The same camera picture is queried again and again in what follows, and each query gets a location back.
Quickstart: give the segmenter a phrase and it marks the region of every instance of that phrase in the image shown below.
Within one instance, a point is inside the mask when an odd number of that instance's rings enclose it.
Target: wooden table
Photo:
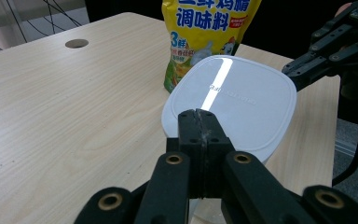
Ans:
[[[67,48],[73,39],[89,43]],[[236,56],[279,70],[290,62],[247,46]],[[147,181],[165,152],[169,58],[164,22],[132,13],[0,51],[0,223],[72,223],[98,190]],[[298,194],[330,186],[338,82],[326,77],[298,93],[267,163]],[[207,216],[198,209],[194,223]]]

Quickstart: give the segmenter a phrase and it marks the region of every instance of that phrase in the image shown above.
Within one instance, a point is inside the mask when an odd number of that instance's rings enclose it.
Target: chicken essence bag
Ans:
[[[188,70],[215,54],[234,55],[261,0],[163,0],[171,36],[164,87],[172,92]]]

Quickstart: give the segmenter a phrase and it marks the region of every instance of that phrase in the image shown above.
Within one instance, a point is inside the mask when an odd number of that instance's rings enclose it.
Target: plastic lid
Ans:
[[[167,137],[178,136],[177,116],[213,112],[236,150],[265,162],[281,142],[296,107],[296,87],[282,72],[243,58],[214,55],[192,67],[162,111]]]

